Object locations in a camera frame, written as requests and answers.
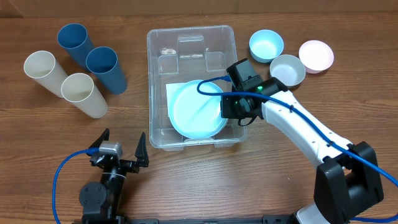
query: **plastic cup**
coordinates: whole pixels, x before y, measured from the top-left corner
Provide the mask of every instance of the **plastic cup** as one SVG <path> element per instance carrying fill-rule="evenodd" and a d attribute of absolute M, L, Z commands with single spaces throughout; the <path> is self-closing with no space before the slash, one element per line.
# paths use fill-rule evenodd
<path fill-rule="evenodd" d="M 88 54 L 86 64 L 112 94 L 126 91 L 126 77 L 114 50 L 109 47 L 97 47 Z"/>
<path fill-rule="evenodd" d="M 293 55 L 281 55 L 276 57 L 269 67 L 271 77 L 276 77 L 288 87 L 300 84 L 305 78 L 305 67 L 297 57 Z"/>
<path fill-rule="evenodd" d="M 93 79 L 84 73 L 75 73 L 65 79 L 61 92 L 67 101 L 92 118 L 102 118 L 108 112 L 108 105 Z"/>
<path fill-rule="evenodd" d="M 68 75 L 53 54 L 45 50 L 32 53 L 25 60 L 24 72 L 37 83 L 62 98 L 62 82 Z"/>
<path fill-rule="evenodd" d="M 320 73 L 333 64 L 335 56 L 331 48 L 319 40 L 304 43 L 298 52 L 300 60 L 308 73 Z"/>
<path fill-rule="evenodd" d="M 88 36 L 86 27 L 81 24 L 68 24 L 58 33 L 58 43 L 63 47 L 74 61 L 89 72 L 86 66 L 86 58 L 94 45 Z"/>
<path fill-rule="evenodd" d="M 249 41 L 252 57 L 261 63 L 271 62 L 284 50 L 284 41 L 272 30 L 259 30 Z"/>

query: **transparent container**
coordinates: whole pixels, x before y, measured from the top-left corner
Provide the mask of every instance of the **transparent container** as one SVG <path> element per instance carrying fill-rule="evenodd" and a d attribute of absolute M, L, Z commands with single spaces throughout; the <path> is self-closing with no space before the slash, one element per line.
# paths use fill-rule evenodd
<path fill-rule="evenodd" d="M 234 32 L 230 26 L 156 29 L 147 35 L 149 79 L 149 140 L 165 151 L 185 146 L 214 144 L 230 147 L 246 139 L 246 127 L 229 119 L 227 125 L 208 139 L 188 139 L 172 126 L 167 112 L 166 84 L 206 80 L 226 75 L 237 62 Z M 231 82 L 214 82 L 231 91 Z"/>

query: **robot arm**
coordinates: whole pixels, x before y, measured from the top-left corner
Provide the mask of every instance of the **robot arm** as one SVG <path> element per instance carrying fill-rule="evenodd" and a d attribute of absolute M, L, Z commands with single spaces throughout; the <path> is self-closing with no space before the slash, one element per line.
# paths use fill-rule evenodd
<path fill-rule="evenodd" d="M 383 199 L 380 174 L 341 153 L 318 133 L 292 107 L 305 115 L 328 139 L 377 165 L 376 153 L 366 142 L 357 145 L 340 137 L 311 115 L 292 92 L 276 78 L 263 81 L 247 59 L 227 68 L 236 94 L 221 97 L 221 117 L 244 119 L 257 116 L 280 129 L 317 170 L 314 203 L 295 214 L 300 224 L 343 224 Z M 266 97 L 291 105 L 286 108 Z M 351 170 L 345 175 L 343 168 Z"/>
<path fill-rule="evenodd" d="M 295 99 L 291 91 L 279 91 L 271 97 L 289 105 L 294 105 L 295 108 L 310 118 L 323 133 L 328 135 L 333 142 L 348 149 L 347 145 L 351 144 L 351 142 L 340 137 L 319 122 Z M 267 101 L 261 105 L 261 109 L 263 118 L 281 130 L 304 153 L 315 168 L 323 163 L 323 158 L 326 156 L 334 158 L 341 154 L 337 149 L 330 147 L 328 142 L 325 142 L 299 115 L 292 113 L 288 108 L 273 101 Z"/>

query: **blue cable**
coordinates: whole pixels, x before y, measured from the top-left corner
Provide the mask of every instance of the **blue cable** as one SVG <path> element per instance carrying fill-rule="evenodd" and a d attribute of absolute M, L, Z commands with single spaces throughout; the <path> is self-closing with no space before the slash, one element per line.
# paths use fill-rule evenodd
<path fill-rule="evenodd" d="M 207 95 L 207 96 L 252 96 L 252 97 L 258 97 L 258 98 L 262 98 L 265 100 L 270 100 L 273 101 L 277 104 L 280 104 L 288 109 L 290 109 L 290 105 L 280 101 L 278 99 L 275 99 L 273 97 L 269 97 L 269 96 L 265 96 L 262 94 L 258 94 L 258 93 L 251 93 L 251 92 L 229 92 L 229 93 L 205 93 L 199 90 L 200 85 L 206 83 L 206 82 L 212 82 L 215 80 L 225 80 L 227 82 L 230 82 L 231 79 L 228 75 L 225 75 L 223 77 L 216 77 L 216 78 L 211 78 L 209 80 L 203 80 L 198 84 L 197 90 L 200 94 L 202 95 Z M 376 172 L 378 172 L 379 174 L 383 175 L 384 177 L 386 177 L 387 179 L 389 179 L 395 186 L 398 187 L 398 180 L 395 179 L 393 176 L 391 176 L 389 173 L 387 173 L 386 171 L 384 171 L 383 169 L 379 168 L 378 166 L 374 165 L 373 163 L 367 161 L 366 159 L 363 159 L 362 157 L 347 151 L 346 149 L 338 146 L 336 143 L 334 143 L 333 141 L 331 141 L 325 134 L 322 133 L 322 131 L 308 118 L 306 117 L 303 113 L 301 113 L 297 108 L 292 107 L 291 109 L 292 111 L 294 111 L 295 113 L 297 113 L 301 118 L 303 118 L 320 136 L 323 140 L 325 140 L 326 142 L 331 142 L 331 146 L 333 146 L 335 149 L 339 150 L 340 152 L 342 152 L 343 154 L 346 154 L 347 156 L 350 156 L 354 159 L 356 159 L 359 162 L 362 162 L 363 164 L 367 165 L 368 167 L 370 167 L 371 169 L 375 170 Z M 389 222 L 393 222 L 398 220 L 398 213 L 397 215 L 394 215 L 393 217 L 390 218 L 361 218 L 361 217 L 355 217 L 352 218 L 351 220 L 356 220 L 356 221 L 361 221 L 361 222 L 373 222 L 373 223 L 389 223 Z"/>
<path fill-rule="evenodd" d="M 98 151 L 99 151 L 98 148 L 90 148 L 90 149 L 85 149 L 85 150 L 74 152 L 72 155 L 68 156 L 66 159 L 64 159 L 62 161 L 62 163 L 58 167 L 57 171 L 55 172 L 54 181 L 52 182 L 52 213 L 54 214 L 54 219 L 57 222 L 57 224 L 61 224 L 61 221 L 59 220 L 58 215 L 57 215 L 57 210 L 55 209 L 55 194 L 56 194 L 55 189 L 57 187 L 58 175 L 59 175 L 63 165 L 65 165 L 65 163 L 67 163 L 71 158 L 73 158 L 79 154 L 83 154 L 83 153 L 92 154 L 92 153 L 98 152 Z"/>

